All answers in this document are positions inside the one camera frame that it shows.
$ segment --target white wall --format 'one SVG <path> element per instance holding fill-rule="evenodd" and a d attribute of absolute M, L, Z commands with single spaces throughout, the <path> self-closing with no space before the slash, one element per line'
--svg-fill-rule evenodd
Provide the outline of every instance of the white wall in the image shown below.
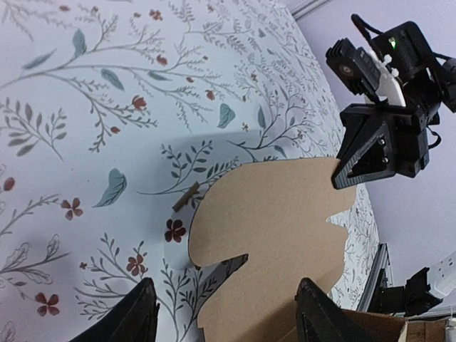
<path fill-rule="evenodd" d="M 351 23 L 357 13 L 386 31 L 405 21 L 421 28 L 431 48 L 456 57 L 456 1 L 333 0 L 298 22 L 323 67 L 340 108 L 362 102 L 325 64 L 326 50 L 340 38 L 355 46 L 367 43 Z M 396 176 L 368 185 L 380 240 L 388 243 L 393 283 L 405 281 L 424 266 L 456 250 L 456 114 L 442 107 L 442 144 L 430 153 L 430 164 L 415 179 Z M 456 291 L 443 305 L 456 304 Z"/>

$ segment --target red flower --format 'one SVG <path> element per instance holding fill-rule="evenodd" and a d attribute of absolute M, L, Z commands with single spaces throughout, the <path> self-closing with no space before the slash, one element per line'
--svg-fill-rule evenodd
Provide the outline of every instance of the red flower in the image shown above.
<path fill-rule="evenodd" d="M 131 103 L 138 110 L 143 110 L 145 108 L 145 106 L 147 105 L 147 102 L 144 101 L 144 98 L 140 98 L 139 95 L 136 95 L 133 98 Z"/>
<path fill-rule="evenodd" d="M 80 217 L 83 214 L 83 211 L 79 209 L 80 205 L 81 201 L 77 197 L 73 199 L 73 205 L 70 205 L 66 199 L 62 202 L 61 207 L 63 209 L 69 209 L 65 214 L 65 218 L 68 221 L 73 219 L 73 214 L 77 217 Z"/>
<path fill-rule="evenodd" d="M 182 221 L 180 219 L 176 219 L 172 221 L 171 219 L 166 221 L 166 227 L 168 231 L 165 233 L 165 239 L 168 242 L 174 239 L 176 242 L 181 242 L 182 237 L 185 235 L 187 230 L 182 226 Z"/>
<path fill-rule="evenodd" d="M 162 55 L 157 56 L 157 62 L 162 66 L 166 66 L 168 64 L 168 60 L 165 57 L 162 57 Z"/>
<path fill-rule="evenodd" d="M 14 178 L 10 177 L 3 183 L 3 191 L 11 191 L 16 184 Z"/>
<path fill-rule="evenodd" d="M 127 271 L 131 271 L 132 276 L 137 276 L 139 273 L 144 274 L 148 271 L 143 265 L 144 258 L 141 254 L 136 256 L 136 259 L 132 256 L 128 258 Z"/>
<path fill-rule="evenodd" d="M 154 20 L 163 20 L 163 17 L 162 17 L 162 12 L 160 11 L 154 11 L 154 10 L 150 10 L 149 12 L 149 15 L 154 19 Z"/>
<path fill-rule="evenodd" d="M 215 95 L 212 90 L 206 90 L 206 96 L 209 98 L 211 101 L 215 100 Z"/>
<path fill-rule="evenodd" d="M 58 296 L 56 294 L 53 294 L 49 300 L 46 300 L 46 296 L 44 296 L 43 292 L 40 292 L 35 296 L 35 300 L 41 304 L 44 304 L 36 310 L 38 312 L 38 315 L 41 317 L 44 317 L 48 311 L 52 316 L 58 315 L 60 313 L 60 310 L 58 310 L 55 305 L 58 304 Z"/>

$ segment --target dark red flower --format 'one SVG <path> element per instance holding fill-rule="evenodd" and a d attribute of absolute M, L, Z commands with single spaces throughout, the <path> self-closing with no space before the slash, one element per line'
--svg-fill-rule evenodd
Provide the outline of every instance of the dark red flower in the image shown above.
<path fill-rule="evenodd" d="M 138 110 L 143 110 L 147 105 L 147 102 L 144 101 L 144 98 L 140 97 L 139 95 L 136 95 L 131 103 Z"/>
<path fill-rule="evenodd" d="M 168 242 L 174 239 L 176 242 L 181 242 L 182 237 L 185 235 L 187 230 L 182 226 L 183 223 L 180 219 L 172 221 L 171 219 L 166 221 L 166 227 L 168 230 L 165 232 L 165 239 Z"/>
<path fill-rule="evenodd" d="M 3 183 L 3 191 L 11 191 L 16 184 L 14 178 L 10 177 Z"/>
<path fill-rule="evenodd" d="M 46 296 L 44 295 L 43 292 L 40 292 L 35 296 L 35 301 L 39 302 L 40 304 L 44 304 L 36 310 L 38 312 L 38 315 L 41 317 L 44 317 L 48 312 L 52 315 L 58 315 L 60 313 L 60 310 L 58 310 L 55 305 L 58 304 L 58 296 L 56 294 L 53 294 L 49 300 L 46 299 Z"/>
<path fill-rule="evenodd" d="M 83 214 L 83 211 L 79 209 L 80 205 L 81 201 L 77 197 L 73 199 L 72 205 L 66 199 L 62 202 L 61 207 L 63 209 L 69 209 L 65 214 L 65 218 L 68 221 L 71 221 L 73 219 L 73 215 L 80 217 Z"/>
<path fill-rule="evenodd" d="M 139 273 L 144 274 L 148 271 L 143 265 L 144 258 L 141 254 L 138 254 L 136 258 L 132 256 L 128 258 L 127 271 L 131 271 L 132 276 L 137 276 Z"/>
<path fill-rule="evenodd" d="M 162 57 L 162 55 L 157 56 L 157 62 L 162 66 L 166 66 L 168 64 L 168 60 L 165 57 Z"/>
<path fill-rule="evenodd" d="M 206 96 L 209 98 L 211 101 L 215 100 L 215 95 L 212 90 L 206 90 Z"/>
<path fill-rule="evenodd" d="M 162 17 L 162 12 L 160 11 L 154 11 L 154 10 L 150 10 L 149 11 L 149 15 L 154 19 L 154 20 L 163 20 L 163 17 Z"/>

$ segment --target floral pattern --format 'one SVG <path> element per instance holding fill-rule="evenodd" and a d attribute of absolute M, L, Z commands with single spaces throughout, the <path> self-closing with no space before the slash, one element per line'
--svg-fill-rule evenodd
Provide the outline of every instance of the floral pattern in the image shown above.
<path fill-rule="evenodd" d="M 244 163 L 334 156 L 341 145 L 337 105 L 288 9 L 0 0 L 0 15 L 0 340 L 61 339 L 60 319 L 82 332 L 147 276 L 157 340 L 201 341 L 199 309 L 248 261 L 189 261 L 205 192 Z M 330 218 L 348 229 L 331 291 L 347 309 L 377 251 L 370 205 L 361 185 Z"/>

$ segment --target white plastic part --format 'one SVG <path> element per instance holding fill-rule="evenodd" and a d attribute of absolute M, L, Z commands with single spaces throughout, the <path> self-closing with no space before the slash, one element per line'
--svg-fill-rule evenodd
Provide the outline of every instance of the white plastic part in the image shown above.
<path fill-rule="evenodd" d="M 380 84 L 376 94 L 379 98 L 386 97 L 390 105 L 399 105 L 405 107 L 405 99 L 400 88 L 399 82 L 396 81 L 395 77 L 399 76 L 399 72 L 393 69 L 392 73 L 385 67 L 386 64 L 391 63 L 392 59 L 390 55 L 384 57 L 385 62 L 380 62 L 374 51 L 370 50 L 369 55 L 377 65 L 378 70 L 381 72 Z M 371 100 L 365 96 L 366 103 L 372 103 Z"/>
<path fill-rule="evenodd" d="M 456 251 L 447 258 L 433 264 L 427 273 L 430 293 L 440 299 L 456 289 Z"/>

